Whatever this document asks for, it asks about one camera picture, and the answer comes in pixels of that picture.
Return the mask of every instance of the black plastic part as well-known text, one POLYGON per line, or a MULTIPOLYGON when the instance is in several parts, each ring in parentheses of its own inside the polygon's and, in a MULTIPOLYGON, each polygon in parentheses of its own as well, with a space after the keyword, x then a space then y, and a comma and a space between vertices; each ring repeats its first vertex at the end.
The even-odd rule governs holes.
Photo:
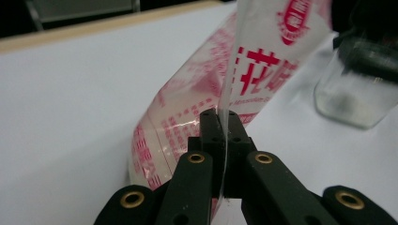
POLYGON ((225 172, 224 196, 225 198, 241 199, 245 186, 243 166, 246 156, 256 149, 239 116, 234 112, 229 113, 228 130, 228 160, 225 172))
POLYGON ((246 223, 249 225, 272 224, 267 214, 262 210, 261 204, 258 202, 242 200, 241 209, 245 216, 246 223))
POLYGON ((312 191, 310 191, 311 194, 313 194, 314 198, 316 198, 317 201, 319 201, 320 203, 322 203, 322 197, 320 197, 319 195, 313 193, 312 191))
POLYGON ((252 152, 246 162, 247 183, 243 201, 261 204, 270 224, 338 224, 276 156, 252 152))
POLYGON ((140 9, 141 11, 147 11, 150 9, 155 9, 155 8, 165 8, 165 7, 170 7, 173 5, 178 5, 178 4, 184 4, 184 3, 189 3, 193 2, 195 0, 143 0, 140 1, 140 9))
POLYGON ((331 1, 331 24, 333 31, 343 33, 351 28, 349 17, 357 0, 332 0, 331 1))
POLYGON ((398 83, 398 52, 391 48, 347 37, 340 45, 339 58, 358 74, 398 83))
POLYGON ((180 157, 156 225, 210 224, 212 165, 205 152, 190 151, 180 157))
MULTIPOLYGON (((196 149, 193 142, 194 141, 190 141, 189 147, 196 149)), ((215 109, 200 113, 200 144, 200 150, 210 154, 215 162, 213 165, 212 196, 214 198, 219 198, 222 188, 222 177, 225 170, 226 153, 225 138, 215 109)))
POLYGON ((360 0, 351 14, 354 26, 366 30, 368 35, 380 38, 386 32, 398 32, 396 0, 360 0))
POLYGON ((188 138, 188 151, 202 151, 200 137, 188 138))
POLYGON ((349 187, 336 186, 327 188, 324 191, 322 203, 330 213, 336 217, 340 224, 398 224, 386 211, 380 208, 380 206, 372 202, 359 191, 349 187), (345 197, 340 198, 340 201, 337 197, 338 193, 345 193, 345 197), (351 203, 353 203, 354 206, 361 206, 358 200, 351 196, 360 199, 360 201, 363 202, 363 208, 351 206, 351 203))
POLYGON ((94 225, 151 225, 155 211, 156 196, 152 190, 142 186, 127 186, 117 191, 106 203, 94 225), (122 197, 134 191, 142 193, 144 201, 134 208, 123 207, 120 203, 122 197))

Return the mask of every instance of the red chinese characters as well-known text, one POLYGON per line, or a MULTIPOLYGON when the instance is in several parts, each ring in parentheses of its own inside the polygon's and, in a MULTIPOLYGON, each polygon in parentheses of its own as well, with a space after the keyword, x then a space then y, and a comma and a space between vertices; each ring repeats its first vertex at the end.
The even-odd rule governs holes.
POLYGON ((239 115, 239 119, 242 122, 242 124, 249 124, 254 117, 258 114, 258 112, 256 113, 247 113, 247 114, 240 114, 239 115))
POLYGON ((149 187, 155 189, 161 186, 161 180, 156 173, 155 164, 153 163, 149 148, 146 145, 145 133, 141 124, 134 130, 132 154, 134 156, 138 155, 138 160, 133 161, 134 170, 136 172, 140 170, 143 172, 149 187))
POLYGON ((176 120, 174 117, 169 118, 169 122, 171 125, 167 123, 166 120, 161 121, 161 126, 164 129, 164 135, 169 143, 170 149, 173 153, 173 156, 176 160, 179 159, 180 154, 178 153, 177 142, 174 139, 173 127, 176 125, 176 120))
POLYGON ((292 45, 309 29, 305 24, 311 12, 311 0, 290 0, 284 12, 278 12, 278 25, 284 44, 292 45))
MULTIPOLYGON (((244 48, 240 47, 237 54, 237 64, 242 62, 240 60, 242 55, 244 55, 244 48)), ((243 83, 240 91, 241 96, 256 94, 262 89, 275 93, 298 67, 298 63, 279 59, 275 56, 275 52, 265 53, 263 49, 258 49, 256 52, 247 51, 246 58, 250 61, 246 72, 240 75, 240 81, 243 83)))

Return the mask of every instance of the plastic bag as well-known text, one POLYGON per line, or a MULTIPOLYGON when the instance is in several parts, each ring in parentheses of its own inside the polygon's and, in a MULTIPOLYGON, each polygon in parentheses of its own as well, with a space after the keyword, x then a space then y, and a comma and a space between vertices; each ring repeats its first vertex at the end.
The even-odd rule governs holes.
POLYGON ((239 1, 237 14, 163 86, 138 123, 131 182, 155 189, 172 177, 188 137, 199 134, 201 111, 220 106, 248 125, 329 33, 328 23, 329 0, 239 1))

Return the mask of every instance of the printed label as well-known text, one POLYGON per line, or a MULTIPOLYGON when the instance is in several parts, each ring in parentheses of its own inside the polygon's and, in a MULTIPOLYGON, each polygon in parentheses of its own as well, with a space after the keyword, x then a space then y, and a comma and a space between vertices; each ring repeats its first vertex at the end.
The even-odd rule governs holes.
MULTIPOLYGON (((290 63, 286 59, 280 59, 275 52, 267 52, 264 49, 257 49, 256 51, 246 51, 245 48, 240 47, 237 51, 237 58, 235 60, 236 66, 246 67, 243 74, 238 74, 239 81, 242 82, 240 95, 257 94, 262 89, 267 89, 271 93, 275 93, 278 89, 291 77, 292 73, 298 67, 299 62, 290 63), (239 65, 239 62, 247 62, 248 65, 239 65)), ((258 97, 258 102, 267 102, 267 98, 258 97)))
POLYGON ((310 28, 306 26, 311 0, 290 0, 284 12, 278 12, 278 25, 285 45, 293 45, 310 28))

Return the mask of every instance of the printed logo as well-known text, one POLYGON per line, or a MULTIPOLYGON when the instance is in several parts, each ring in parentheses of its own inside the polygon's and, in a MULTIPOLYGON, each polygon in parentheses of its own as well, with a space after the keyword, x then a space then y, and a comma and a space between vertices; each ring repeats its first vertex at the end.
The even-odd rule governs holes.
POLYGON ((311 12, 311 0, 290 0, 284 12, 278 12, 278 26, 285 45, 292 45, 310 28, 305 25, 311 12))

